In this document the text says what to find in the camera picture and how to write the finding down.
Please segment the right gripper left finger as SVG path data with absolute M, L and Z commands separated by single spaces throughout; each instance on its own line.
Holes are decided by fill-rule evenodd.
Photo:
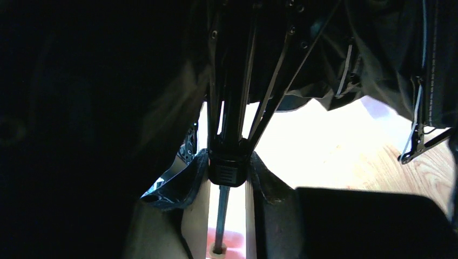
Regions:
M 202 149 L 180 172 L 164 181 L 141 200 L 159 211 L 163 234 L 154 231 L 163 258 L 205 258 L 210 202 L 208 151 Z

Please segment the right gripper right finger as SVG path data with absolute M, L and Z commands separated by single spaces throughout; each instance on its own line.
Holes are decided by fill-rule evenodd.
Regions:
M 297 258 L 294 190 L 255 152 L 248 165 L 245 194 L 247 258 Z

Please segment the pink folding umbrella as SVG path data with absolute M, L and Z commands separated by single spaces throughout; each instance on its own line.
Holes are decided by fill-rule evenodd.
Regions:
M 163 258 L 141 198 L 202 149 L 221 253 L 274 113 L 364 96 L 412 121 L 401 163 L 457 156 L 457 1 L 1 1 L 1 258 Z M 293 190 L 297 258 L 457 258 L 457 185 Z

